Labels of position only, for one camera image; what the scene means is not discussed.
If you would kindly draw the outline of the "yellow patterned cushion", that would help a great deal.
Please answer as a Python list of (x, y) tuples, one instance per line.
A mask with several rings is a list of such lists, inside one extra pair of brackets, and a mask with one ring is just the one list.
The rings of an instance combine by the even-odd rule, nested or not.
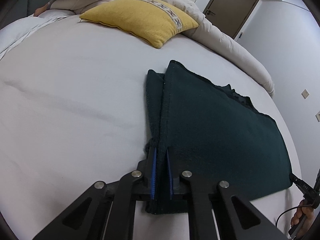
[(82, 13), (80, 19), (117, 28), (157, 49), (176, 34), (199, 26), (187, 13), (161, 0), (112, 0)]

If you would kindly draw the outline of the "white bed pillow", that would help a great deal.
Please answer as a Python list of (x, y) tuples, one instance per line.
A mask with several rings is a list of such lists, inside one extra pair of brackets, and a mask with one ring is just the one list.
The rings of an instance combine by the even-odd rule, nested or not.
[(47, 10), (35, 17), (34, 14), (20, 18), (1, 29), (1, 60), (5, 55), (19, 46), (26, 38), (35, 32), (65, 18), (76, 17), (78, 22), (82, 20), (79, 15), (69, 10)]

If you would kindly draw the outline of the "cream white duvet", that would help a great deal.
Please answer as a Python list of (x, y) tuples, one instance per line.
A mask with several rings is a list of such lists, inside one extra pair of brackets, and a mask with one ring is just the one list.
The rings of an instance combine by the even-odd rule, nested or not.
[[(83, 13), (96, 5), (112, 0), (51, 0), (52, 9), (71, 10)], [(221, 32), (209, 22), (197, 5), (191, 0), (161, 0), (191, 16), (199, 26), (182, 34), (231, 61), (243, 72), (263, 86), (272, 97), (275, 93), (274, 82), (266, 68), (243, 46)]]

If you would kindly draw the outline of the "beige wall socket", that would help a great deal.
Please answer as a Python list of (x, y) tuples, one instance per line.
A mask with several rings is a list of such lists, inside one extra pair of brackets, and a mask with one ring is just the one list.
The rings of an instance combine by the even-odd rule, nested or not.
[(306, 90), (306, 89), (304, 89), (303, 91), (302, 91), (302, 96), (303, 96), (303, 98), (307, 98), (308, 96), (309, 96), (309, 92)]
[(320, 122), (320, 111), (316, 114), (317, 121)]

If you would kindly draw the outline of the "brown wooden door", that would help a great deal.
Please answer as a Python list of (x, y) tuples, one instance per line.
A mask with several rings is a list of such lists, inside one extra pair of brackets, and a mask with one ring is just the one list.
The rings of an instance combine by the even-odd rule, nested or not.
[(203, 13), (221, 32), (235, 38), (259, 0), (210, 0)]

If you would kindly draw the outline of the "upper beige wall socket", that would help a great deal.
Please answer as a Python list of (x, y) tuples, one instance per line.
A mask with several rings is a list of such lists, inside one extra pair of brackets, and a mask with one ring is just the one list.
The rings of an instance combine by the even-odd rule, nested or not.
[(302, 91), (302, 96), (303, 96), (303, 98), (307, 98), (308, 96), (309, 96), (309, 92), (306, 90), (306, 89), (304, 89), (303, 91)]

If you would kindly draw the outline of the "dark green knit sweater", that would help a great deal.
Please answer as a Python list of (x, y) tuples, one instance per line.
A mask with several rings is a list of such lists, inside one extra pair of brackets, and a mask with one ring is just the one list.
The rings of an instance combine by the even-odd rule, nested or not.
[(231, 86), (217, 86), (177, 61), (165, 73), (149, 70), (145, 84), (151, 132), (157, 148), (154, 215), (183, 213), (169, 196), (167, 150), (183, 171), (212, 182), (228, 181), (249, 200), (291, 187), (291, 162), (284, 139), (270, 116), (255, 109)]

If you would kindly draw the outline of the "lower beige wall socket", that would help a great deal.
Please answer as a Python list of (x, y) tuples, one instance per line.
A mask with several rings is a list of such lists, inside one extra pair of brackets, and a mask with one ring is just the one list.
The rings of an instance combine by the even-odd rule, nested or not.
[(317, 121), (320, 122), (320, 111), (316, 114)]

